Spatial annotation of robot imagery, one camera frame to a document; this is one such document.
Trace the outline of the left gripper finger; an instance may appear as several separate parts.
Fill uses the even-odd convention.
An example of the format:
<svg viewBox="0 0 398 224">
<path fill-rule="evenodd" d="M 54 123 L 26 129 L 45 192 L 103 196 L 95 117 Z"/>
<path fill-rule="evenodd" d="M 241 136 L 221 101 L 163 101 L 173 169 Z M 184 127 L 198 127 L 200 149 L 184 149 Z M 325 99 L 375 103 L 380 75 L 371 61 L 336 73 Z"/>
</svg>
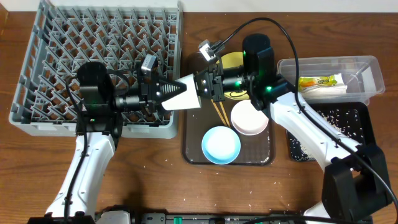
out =
<svg viewBox="0 0 398 224">
<path fill-rule="evenodd" d="M 161 99 L 159 105 L 163 109 L 182 109 L 183 108 L 183 96 L 187 90 L 179 89 L 171 93 L 165 94 Z"/>
<path fill-rule="evenodd" d="M 157 88 L 160 91 L 177 91 L 177 90 L 186 91 L 187 90 L 186 84 L 184 84 L 182 82 L 178 82 L 178 81 L 168 80 L 168 79 L 162 78 L 162 77 L 160 77 L 157 80 Z"/>
</svg>

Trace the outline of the white cup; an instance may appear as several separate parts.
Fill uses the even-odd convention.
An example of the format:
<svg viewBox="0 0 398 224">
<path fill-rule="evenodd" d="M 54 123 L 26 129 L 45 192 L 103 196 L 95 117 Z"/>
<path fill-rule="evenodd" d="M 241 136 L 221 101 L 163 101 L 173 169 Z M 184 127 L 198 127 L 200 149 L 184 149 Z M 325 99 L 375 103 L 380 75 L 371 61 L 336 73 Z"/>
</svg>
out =
<svg viewBox="0 0 398 224">
<path fill-rule="evenodd" d="M 177 81 L 182 82 L 187 86 L 187 92 L 183 96 L 183 108 L 165 109 L 165 110 L 174 111 L 174 110 L 189 110 L 189 109 L 201 108 L 201 98 L 197 95 L 194 75 L 193 74 L 187 75 L 185 77 L 179 78 Z"/>
</svg>

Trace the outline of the yellow plate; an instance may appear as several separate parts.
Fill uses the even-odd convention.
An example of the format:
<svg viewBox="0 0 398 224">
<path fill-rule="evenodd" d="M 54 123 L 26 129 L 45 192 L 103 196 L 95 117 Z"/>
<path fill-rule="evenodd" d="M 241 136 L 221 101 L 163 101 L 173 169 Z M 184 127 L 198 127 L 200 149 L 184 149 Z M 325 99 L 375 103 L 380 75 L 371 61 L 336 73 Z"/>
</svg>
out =
<svg viewBox="0 0 398 224">
<path fill-rule="evenodd" d="M 232 68 L 232 67 L 238 67 L 243 64 L 243 53 L 242 52 L 231 52 L 228 53 L 221 58 L 222 63 L 223 63 L 223 68 Z M 236 92 L 236 91 L 230 91 L 230 92 L 225 92 L 224 96 L 226 98 L 229 98 L 231 100 L 248 100 L 249 95 L 247 94 L 247 91 L 242 91 L 242 92 Z"/>
</svg>

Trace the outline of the pink bowl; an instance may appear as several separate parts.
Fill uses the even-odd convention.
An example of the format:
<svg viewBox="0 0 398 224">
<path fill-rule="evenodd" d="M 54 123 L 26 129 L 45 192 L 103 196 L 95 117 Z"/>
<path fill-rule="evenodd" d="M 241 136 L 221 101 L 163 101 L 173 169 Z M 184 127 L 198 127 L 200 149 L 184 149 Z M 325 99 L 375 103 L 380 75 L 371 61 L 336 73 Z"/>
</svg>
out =
<svg viewBox="0 0 398 224">
<path fill-rule="evenodd" d="M 250 100 L 242 100 L 233 106 L 231 122 L 239 133 L 254 136 L 267 128 L 269 118 L 262 111 L 255 109 Z"/>
</svg>

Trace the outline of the blue bowl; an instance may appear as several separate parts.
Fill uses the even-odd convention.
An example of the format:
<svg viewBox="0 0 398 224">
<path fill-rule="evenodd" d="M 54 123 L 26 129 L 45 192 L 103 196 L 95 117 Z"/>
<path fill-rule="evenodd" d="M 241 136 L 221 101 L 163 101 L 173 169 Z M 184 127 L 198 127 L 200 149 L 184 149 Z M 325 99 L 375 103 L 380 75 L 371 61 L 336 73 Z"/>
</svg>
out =
<svg viewBox="0 0 398 224">
<path fill-rule="evenodd" d="M 239 136 L 226 126 L 209 129 L 201 140 L 203 155 L 213 164 L 226 165 L 232 163 L 241 150 Z"/>
</svg>

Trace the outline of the green snack wrapper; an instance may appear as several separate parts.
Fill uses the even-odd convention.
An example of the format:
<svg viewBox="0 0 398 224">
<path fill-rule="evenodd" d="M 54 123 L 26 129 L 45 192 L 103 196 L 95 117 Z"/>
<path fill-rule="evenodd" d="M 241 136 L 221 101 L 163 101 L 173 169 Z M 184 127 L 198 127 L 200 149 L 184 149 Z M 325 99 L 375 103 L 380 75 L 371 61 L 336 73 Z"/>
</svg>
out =
<svg viewBox="0 0 398 224">
<path fill-rule="evenodd" d="M 309 91 L 321 86 L 334 86 L 338 83 L 334 75 L 327 77 L 300 77 L 298 81 L 299 91 Z"/>
</svg>

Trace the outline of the white paper napkin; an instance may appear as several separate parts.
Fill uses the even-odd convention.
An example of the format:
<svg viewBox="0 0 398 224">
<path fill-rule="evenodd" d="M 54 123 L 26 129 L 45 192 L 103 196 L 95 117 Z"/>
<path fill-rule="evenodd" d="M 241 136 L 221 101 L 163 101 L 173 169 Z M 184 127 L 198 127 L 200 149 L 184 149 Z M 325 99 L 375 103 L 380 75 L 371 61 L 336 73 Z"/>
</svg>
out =
<svg viewBox="0 0 398 224">
<path fill-rule="evenodd" d="M 311 89 L 309 91 L 300 91 L 303 95 L 337 95 L 340 93 L 346 93 L 347 85 L 344 83 L 342 74 L 334 74 L 338 83 L 334 86 L 321 86 L 318 88 Z"/>
</svg>

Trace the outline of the leftover rice pile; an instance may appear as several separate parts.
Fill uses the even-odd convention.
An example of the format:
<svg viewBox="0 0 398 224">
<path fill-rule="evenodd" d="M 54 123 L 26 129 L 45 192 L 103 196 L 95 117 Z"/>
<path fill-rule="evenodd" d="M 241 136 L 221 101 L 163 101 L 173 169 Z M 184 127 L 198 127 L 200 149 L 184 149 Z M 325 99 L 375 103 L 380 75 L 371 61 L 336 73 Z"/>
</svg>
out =
<svg viewBox="0 0 398 224">
<path fill-rule="evenodd" d="M 317 110 L 330 125 L 345 136 L 363 143 L 362 127 L 357 110 Z M 286 131 L 289 143 L 290 156 L 294 161 L 315 161 L 315 158 L 303 147 L 290 132 Z"/>
</svg>

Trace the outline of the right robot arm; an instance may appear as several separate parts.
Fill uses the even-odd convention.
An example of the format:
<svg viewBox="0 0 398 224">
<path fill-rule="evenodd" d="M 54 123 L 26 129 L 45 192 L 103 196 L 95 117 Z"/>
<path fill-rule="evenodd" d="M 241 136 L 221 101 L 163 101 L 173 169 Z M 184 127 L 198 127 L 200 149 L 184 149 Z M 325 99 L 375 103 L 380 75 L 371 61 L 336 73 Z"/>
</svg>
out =
<svg viewBox="0 0 398 224">
<path fill-rule="evenodd" d="M 292 221 L 366 222 L 374 212 L 397 203 L 383 151 L 341 134 L 307 105 L 296 87 L 275 71 L 268 36 L 252 34 L 243 40 L 241 66 L 213 64 L 194 80 L 200 96 L 216 101 L 224 100 L 226 91 L 247 91 L 255 109 L 298 139 L 323 169 L 321 201 Z"/>
</svg>

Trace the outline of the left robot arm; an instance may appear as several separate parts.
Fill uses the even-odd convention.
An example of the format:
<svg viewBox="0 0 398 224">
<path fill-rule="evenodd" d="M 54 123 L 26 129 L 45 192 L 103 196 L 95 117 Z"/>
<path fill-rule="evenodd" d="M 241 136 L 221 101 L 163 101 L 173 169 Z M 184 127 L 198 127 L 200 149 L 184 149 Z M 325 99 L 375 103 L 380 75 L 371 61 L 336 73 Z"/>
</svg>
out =
<svg viewBox="0 0 398 224">
<path fill-rule="evenodd" d="M 41 217 L 29 223 L 95 223 L 96 203 L 105 170 L 123 133 L 124 112 L 167 112 L 170 102 L 195 89 L 192 82 L 168 80 L 156 74 L 156 64 L 138 63 L 132 71 L 133 88 L 125 70 L 112 70 L 101 62 L 86 62 L 77 71 L 81 103 L 77 112 L 76 146 L 58 195 Z"/>
</svg>

